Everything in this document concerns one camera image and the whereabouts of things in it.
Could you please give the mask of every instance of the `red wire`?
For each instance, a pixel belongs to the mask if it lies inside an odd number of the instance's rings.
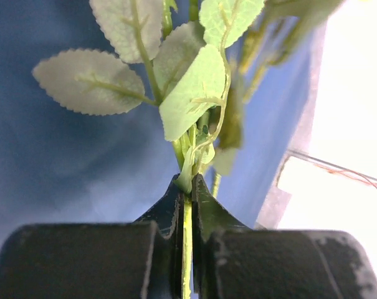
[[[371,182],[366,176],[360,174],[360,173],[357,173],[356,171],[353,171],[353,170],[337,170],[337,169],[331,169],[331,168],[328,168],[326,166],[322,166],[322,165],[319,165],[317,163],[313,163],[315,166],[319,167],[319,168],[322,168],[324,170],[327,170],[329,173],[331,174],[341,174],[347,178],[350,178],[350,179],[354,179],[355,181],[359,181],[359,182],[362,182],[368,186],[373,186],[376,190],[377,190],[377,183],[373,183]],[[353,173],[359,177],[361,177],[362,179],[359,179],[359,178],[354,178],[353,176],[350,176],[349,174],[347,173]]]

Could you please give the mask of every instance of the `green leaf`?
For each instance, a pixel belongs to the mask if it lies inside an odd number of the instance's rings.
[[[180,175],[174,183],[183,190],[186,194],[189,194],[193,188],[193,165],[194,161],[191,159],[191,154],[193,152],[193,147],[190,146],[186,153],[186,159],[184,160],[183,168]]]
[[[68,50],[42,60],[33,76],[61,106],[89,115],[128,112],[146,100],[144,85],[128,65],[97,50]]]
[[[229,89],[224,121],[218,136],[219,148],[241,148],[244,142],[244,78],[237,72]]]
[[[187,151],[192,146],[191,141],[189,140],[188,134],[183,134],[179,139],[181,145],[181,151],[183,152],[184,159],[187,155]]]
[[[236,159],[237,149],[217,149],[213,159],[213,167],[221,176],[228,176]]]
[[[177,140],[214,103],[198,103],[199,98],[220,98],[226,83],[226,70],[218,49],[204,46],[175,88],[160,105],[167,141]]]
[[[188,22],[172,31],[162,43],[153,60],[153,68],[164,96],[176,86],[200,48],[205,46],[203,32],[199,22]]]
[[[210,137],[207,126],[204,126],[204,128],[205,128],[205,130],[200,131],[196,135],[196,144],[197,145],[200,145],[201,143],[206,142],[206,140]],[[199,158],[201,158],[200,162],[202,164],[210,163],[212,161],[213,157],[214,157],[214,154],[215,154],[213,143],[211,143],[210,145],[208,145],[207,147],[205,147],[201,151],[195,152],[195,158],[197,160]]]
[[[93,14],[120,58],[129,64],[151,60],[162,36],[162,0],[90,0]]]
[[[260,14],[263,5],[264,0],[204,0],[199,12],[199,21],[205,27],[204,40],[220,47],[227,21],[231,30],[225,47],[229,47],[248,29]]]
[[[270,22],[287,16],[306,17],[310,22],[308,25],[313,27],[326,21],[342,2],[343,0],[268,0],[265,9]]]

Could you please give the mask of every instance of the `blue fabric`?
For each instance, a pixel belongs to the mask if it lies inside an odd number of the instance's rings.
[[[187,3],[178,1],[180,12]],[[247,225],[254,225],[307,100],[309,45],[271,70],[247,106],[245,147],[219,193]],[[178,172],[153,107],[79,115],[39,88],[31,70],[40,59],[78,47],[112,51],[88,0],[0,0],[0,245],[31,222],[132,221]]]

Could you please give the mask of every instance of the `plastic leaf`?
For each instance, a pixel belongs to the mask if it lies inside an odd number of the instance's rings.
[[[113,54],[68,50],[33,70],[41,88],[61,106],[89,115],[128,112],[144,97],[143,82]]]
[[[179,139],[181,145],[181,151],[183,152],[184,159],[187,155],[188,149],[192,146],[191,141],[187,134],[183,134],[182,138]]]
[[[235,74],[234,84],[230,87],[224,121],[218,136],[219,148],[241,148],[244,142],[244,78],[240,73]]]
[[[268,0],[265,4],[270,22],[281,17],[306,17],[309,26],[317,26],[341,5],[343,0]]]
[[[205,131],[199,132],[199,134],[196,136],[196,144],[200,145],[201,143],[205,142],[209,138],[210,134],[208,132],[208,129]],[[200,152],[201,151],[196,151],[195,152],[195,158],[199,159],[201,158],[201,163],[202,164],[208,164],[212,161],[214,157],[214,147],[213,144],[211,143],[208,145],[206,148],[203,149],[202,157],[200,157]]]
[[[226,82],[226,70],[218,49],[203,47],[175,88],[160,105],[167,141],[177,140],[214,103],[195,99],[220,98]]]
[[[193,147],[190,146],[186,153],[187,159],[184,160],[183,168],[181,170],[181,174],[178,176],[177,180],[174,183],[185,193],[190,193],[193,185],[193,165],[194,161],[191,160],[191,153],[193,152]]]
[[[124,62],[143,62],[142,50],[150,60],[157,55],[162,36],[162,0],[90,0],[90,6],[105,37]]]
[[[228,176],[236,158],[235,148],[218,149],[213,159],[213,167],[221,176]]]
[[[264,0],[204,0],[199,12],[199,21],[205,27],[204,40],[219,47],[226,31],[225,20],[231,25],[225,47],[232,45],[248,29],[260,14]]]
[[[204,29],[199,22],[177,27],[166,38],[153,60],[156,81],[167,95],[185,74],[200,48],[205,46]]]

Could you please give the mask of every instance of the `leaf cluster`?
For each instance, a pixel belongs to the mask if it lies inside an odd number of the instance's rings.
[[[213,160],[218,134],[226,134],[224,115],[228,119],[234,110],[227,104],[231,70],[225,48],[247,30],[263,0],[204,0],[197,21],[172,31],[173,0],[89,1],[116,54],[70,49],[42,60],[33,76],[48,95],[75,112],[120,114],[142,102],[158,107],[165,140],[173,142],[180,157],[177,183],[189,192],[192,175]],[[151,95],[145,95],[142,78],[129,68],[137,63],[146,68]],[[210,133],[209,122],[198,125],[215,107],[220,115]]]

